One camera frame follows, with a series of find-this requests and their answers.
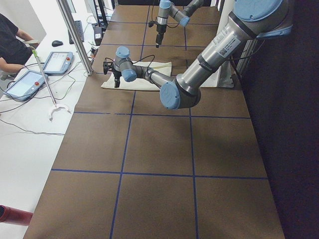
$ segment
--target blue joint cap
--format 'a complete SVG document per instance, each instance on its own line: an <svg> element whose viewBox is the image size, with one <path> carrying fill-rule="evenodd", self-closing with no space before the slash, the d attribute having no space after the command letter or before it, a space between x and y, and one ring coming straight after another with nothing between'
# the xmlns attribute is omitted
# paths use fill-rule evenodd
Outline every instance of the blue joint cap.
<svg viewBox="0 0 319 239"><path fill-rule="evenodd" d="M160 8L163 8L163 9L168 9L170 8L170 5L171 5L171 1L169 0L160 0Z"/></svg>
<svg viewBox="0 0 319 239"><path fill-rule="evenodd" d="M282 29L277 29L274 31L270 31L270 32L264 32L264 33L260 33L257 36L257 39L273 39L273 38L277 38L277 37L281 37L281 36L287 36L291 33L293 26L288 26Z"/></svg>
<svg viewBox="0 0 319 239"><path fill-rule="evenodd" d="M180 105L178 88L173 82L166 82L159 91L161 103L169 110L177 110Z"/></svg>
<svg viewBox="0 0 319 239"><path fill-rule="evenodd" d="M189 23L189 20L190 20L190 17L186 16L179 22L179 24L181 24L183 27L186 27L187 24Z"/></svg>
<svg viewBox="0 0 319 239"><path fill-rule="evenodd" d="M243 21L261 21L275 12L283 0L236 0L235 15Z"/></svg>
<svg viewBox="0 0 319 239"><path fill-rule="evenodd" d="M120 58L127 58L130 56L130 50L125 46L119 46L115 53Z"/></svg>
<svg viewBox="0 0 319 239"><path fill-rule="evenodd" d="M136 72L131 70L131 69L126 69L126 70L122 71L121 73L122 73L122 76L126 82L132 82L137 77Z"/></svg>

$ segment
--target black wall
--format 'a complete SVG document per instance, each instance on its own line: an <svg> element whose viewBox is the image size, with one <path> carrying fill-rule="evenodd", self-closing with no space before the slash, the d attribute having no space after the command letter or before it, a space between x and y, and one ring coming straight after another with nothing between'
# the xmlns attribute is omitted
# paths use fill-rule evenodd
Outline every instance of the black wall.
<svg viewBox="0 0 319 239"><path fill-rule="evenodd" d="M319 239L319 1L265 42L242 79L286 239Z"/></svg>

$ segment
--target touchscreen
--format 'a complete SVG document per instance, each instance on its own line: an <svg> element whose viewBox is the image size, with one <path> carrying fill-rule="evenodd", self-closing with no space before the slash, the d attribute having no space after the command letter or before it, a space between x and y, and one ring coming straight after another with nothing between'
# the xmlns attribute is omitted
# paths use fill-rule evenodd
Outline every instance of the touchscreen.
<svg viewBox="0 0 319 239"><path fill-rule="evenodd" d="M49 62L45 66L45 71L47 72L59 72L65 62L68 53L55 52L49 59Z"/></svg>
<svg viewBox="0 0 319 239"><path fill-rule="evenodd" d="M6 92L12 96L21 97L26 94L26 92L34 86L36 81L39 81L42 78L42 75L28 72L21 79L19 79L10 89Z"/></svg>

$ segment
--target red object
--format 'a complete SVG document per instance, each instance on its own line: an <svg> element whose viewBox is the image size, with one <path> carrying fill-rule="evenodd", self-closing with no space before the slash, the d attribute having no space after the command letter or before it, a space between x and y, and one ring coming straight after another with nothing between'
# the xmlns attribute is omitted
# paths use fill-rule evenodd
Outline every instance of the red object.
<svg viewBox="0 0 319 239"><path fill-rule="evenodd" d="M29 226L33 213L0 205L0 223Z"/></svg>

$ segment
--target sticker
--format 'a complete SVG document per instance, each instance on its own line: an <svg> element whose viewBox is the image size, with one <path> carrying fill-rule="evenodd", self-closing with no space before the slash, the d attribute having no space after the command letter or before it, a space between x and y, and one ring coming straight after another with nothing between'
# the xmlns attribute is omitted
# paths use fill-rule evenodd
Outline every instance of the sticker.
<svg viewBox="0 0 319 239"><path fill-rule="evenodd" d="M227 58L241 43L240 40L226 28L222 29L212 42L215 44L215 51L224 58Z"/></svg>

